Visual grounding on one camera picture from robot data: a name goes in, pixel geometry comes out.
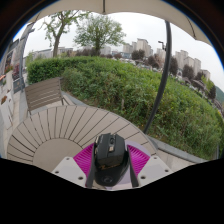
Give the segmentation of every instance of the green hedge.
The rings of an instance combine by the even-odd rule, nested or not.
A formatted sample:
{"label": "green hedge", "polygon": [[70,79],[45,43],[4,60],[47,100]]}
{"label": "green hedge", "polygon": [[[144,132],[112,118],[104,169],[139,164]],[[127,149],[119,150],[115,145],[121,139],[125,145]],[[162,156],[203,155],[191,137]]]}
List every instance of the green hedge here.
{"label": "green hedge", "polygon": [[[63,89],[88,99],[143,128],[158,92],[161,74],[100,57],[45,59],[31,63],[31,83],[63,76]],[[168,78],[149,135],[204,159],[224,146],[223,120],[204,99]]]}
{"label": "green hedge", "polygon": [[48,58],[31,62],[28,67],[28,83],[33,84],[46,79],[59,77],[66,67],[73,68],[86,64],[94,59],[91,57]]}

